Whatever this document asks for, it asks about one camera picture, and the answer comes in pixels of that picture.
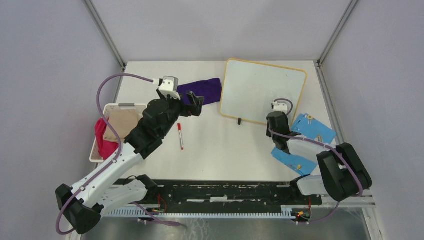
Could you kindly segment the red capped whiteboard marker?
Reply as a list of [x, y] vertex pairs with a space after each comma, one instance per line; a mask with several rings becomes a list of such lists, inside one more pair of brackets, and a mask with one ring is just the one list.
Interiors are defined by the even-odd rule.
[[180, 148], [181, 148], [181, 150], [184, 150], [184, 140], [183, 140], [183, 135], [182, 135], [182, 126], [181, 126], [180, 123], [177, 124], [177, 128], [178, 128], [178, 134], [179, 134]]

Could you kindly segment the yellow framed whiteboard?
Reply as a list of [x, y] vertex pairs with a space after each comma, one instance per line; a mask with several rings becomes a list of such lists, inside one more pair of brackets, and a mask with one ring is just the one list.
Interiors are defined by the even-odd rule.
[[226, 62], [220, 113], [224, 117], [266, 124], [276, 99], [288, 99], [291, 125], [308, 74], [302, 69], [231, 58]]

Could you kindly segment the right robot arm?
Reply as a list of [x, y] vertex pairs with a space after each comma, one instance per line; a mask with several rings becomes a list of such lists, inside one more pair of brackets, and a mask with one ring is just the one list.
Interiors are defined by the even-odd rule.
[[302, 204], [311, 195], [327, 195], [337, 202], [360, 197], [372, 184], [372, 178], [355, 148], [344, 142], [339, 145], [319, 142], [291, 131], [283, 111], [266, 117], [266, 135], [275, 144], [274, 156], [300, 157], [317, 164], [320, 174], [304, 174], [290, 182], [289, 199]]

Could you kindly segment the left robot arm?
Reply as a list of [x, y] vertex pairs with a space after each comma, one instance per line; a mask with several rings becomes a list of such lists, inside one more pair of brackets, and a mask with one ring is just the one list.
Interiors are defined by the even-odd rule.
[[[158, 99], [147, 104], [136, 127], [100, 167], [73, 185], [62, 184], [55, 190], [60, 210], [56, 220], [58, 234], [70, 234], [73, 231], [85, 234], [102, 217], [120, 207], [141, 200], [151, 204], [156, 200], [157, 190], [142, 180], [134, 180], [114, 190], [109, 188], [162, 145], [179, 117], [200, 116], [204, 96], [196, 96], [192, 91], [187, 91], [186, 95], [189, 104], [184, 103], [180, 94], [174, 99], [160, 93]], [[60, 230], [62, 217], [70, 223], [71, 230]]]

